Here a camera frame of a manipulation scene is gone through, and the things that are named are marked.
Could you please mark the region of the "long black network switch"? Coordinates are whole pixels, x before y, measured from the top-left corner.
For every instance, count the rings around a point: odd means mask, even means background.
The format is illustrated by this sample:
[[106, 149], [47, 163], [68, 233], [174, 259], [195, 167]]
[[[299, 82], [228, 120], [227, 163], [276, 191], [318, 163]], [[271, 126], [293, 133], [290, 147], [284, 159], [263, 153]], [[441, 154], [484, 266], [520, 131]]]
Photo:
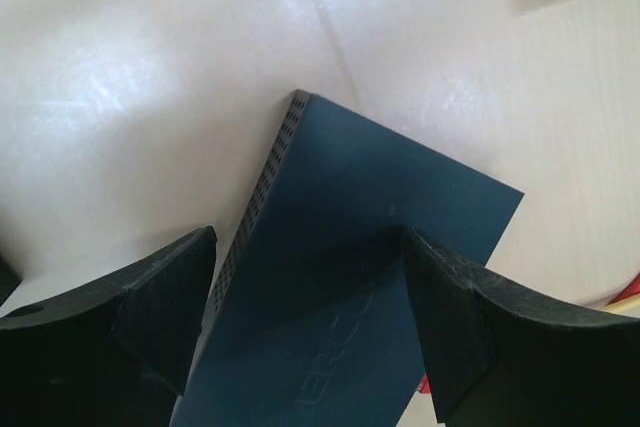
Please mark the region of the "long black network switch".
[[13, 294], [21, 283], [21, 277], [0, 256], [0, 305]]

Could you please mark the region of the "small black network switch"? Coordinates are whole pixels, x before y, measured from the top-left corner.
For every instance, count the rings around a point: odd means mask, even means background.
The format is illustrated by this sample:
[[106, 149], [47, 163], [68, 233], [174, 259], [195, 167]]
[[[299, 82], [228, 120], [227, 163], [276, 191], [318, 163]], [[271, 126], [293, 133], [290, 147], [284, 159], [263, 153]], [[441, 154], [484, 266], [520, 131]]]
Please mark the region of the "small black network switch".
[[213, 287], [176, 426], [394, 426], [424, 373], [404, 231], [485, 264], [522, 193], [293, 94]]

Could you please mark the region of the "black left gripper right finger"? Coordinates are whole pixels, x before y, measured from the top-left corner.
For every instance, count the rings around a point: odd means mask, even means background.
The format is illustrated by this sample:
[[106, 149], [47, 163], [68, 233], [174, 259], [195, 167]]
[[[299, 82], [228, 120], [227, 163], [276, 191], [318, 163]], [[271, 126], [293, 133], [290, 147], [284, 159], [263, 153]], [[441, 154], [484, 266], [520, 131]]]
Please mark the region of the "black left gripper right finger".
[[541, 294], [413, 229], [401, 252], [440, 423], [638, 424], [637, 319]]

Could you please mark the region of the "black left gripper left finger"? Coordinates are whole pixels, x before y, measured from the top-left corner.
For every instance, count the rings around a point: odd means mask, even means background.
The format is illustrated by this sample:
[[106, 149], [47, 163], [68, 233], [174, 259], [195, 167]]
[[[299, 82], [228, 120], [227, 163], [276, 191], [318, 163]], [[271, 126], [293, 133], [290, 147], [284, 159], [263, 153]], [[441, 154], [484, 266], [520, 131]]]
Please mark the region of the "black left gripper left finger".
[[216, 263], [196, 229], [148, 257], [1, 318], [4, 426], [167, 426]]

